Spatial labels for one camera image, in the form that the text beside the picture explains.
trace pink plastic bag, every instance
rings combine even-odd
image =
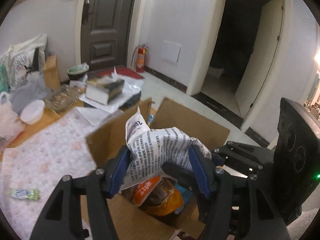
[[[0,94],[0,154],[24,130],[18,115],[12,111],[9,94]]]

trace door panel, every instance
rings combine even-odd
[[[242,117],[255,102],[270,70],[281,31],[283,0],[271,0],[262,7],[254,50],[235,93]]]
[[[81,61],[90,70],[125,65],[134,0],[84,1],[90,5],[81,27]]]

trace door handle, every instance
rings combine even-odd
[[[92,14],[92,12],[89,11],[90,9],[90,1],[86,0],[83,4],[83,13],[82,13],[82,24],[88,23],[89,15]]]

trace green bag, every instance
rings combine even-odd
[[[7,70],[4,67],[4,64],[0,65],[0,93],[1,92],[9,93],[9,88],[7,84]]]

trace red fire extinguisher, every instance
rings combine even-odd
[[[137,72],[141,73],[145,70],[146,53],[147,47],[144,44],[138,47]]]

